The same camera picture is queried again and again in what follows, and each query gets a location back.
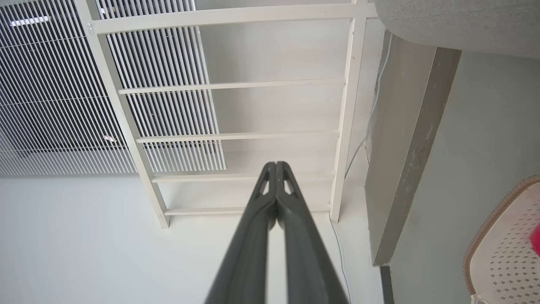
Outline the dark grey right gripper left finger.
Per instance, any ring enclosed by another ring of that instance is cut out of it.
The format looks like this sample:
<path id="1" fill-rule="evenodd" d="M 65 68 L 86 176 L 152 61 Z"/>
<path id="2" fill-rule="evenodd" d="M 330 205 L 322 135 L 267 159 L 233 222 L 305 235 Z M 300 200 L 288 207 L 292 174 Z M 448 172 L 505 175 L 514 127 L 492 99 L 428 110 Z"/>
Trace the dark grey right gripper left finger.
<path id="1" fill-rule="evenodd" d="M 208 296 L 207 304 L 266 302 L 268 234 L 277 218 L 276 163 L 264 165 Z"/>

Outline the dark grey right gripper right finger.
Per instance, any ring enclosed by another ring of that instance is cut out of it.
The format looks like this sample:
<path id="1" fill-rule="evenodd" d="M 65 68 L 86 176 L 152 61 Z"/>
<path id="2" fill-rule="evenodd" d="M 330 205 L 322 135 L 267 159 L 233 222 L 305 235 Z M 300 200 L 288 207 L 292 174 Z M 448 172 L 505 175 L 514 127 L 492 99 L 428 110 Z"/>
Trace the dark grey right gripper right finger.
<path id="1" fill-rule="evenodd" d="M 290 304 L 347 304 L 316 224 L 288 163 L 276 164 L 278 222 L 285 233 Z"/>

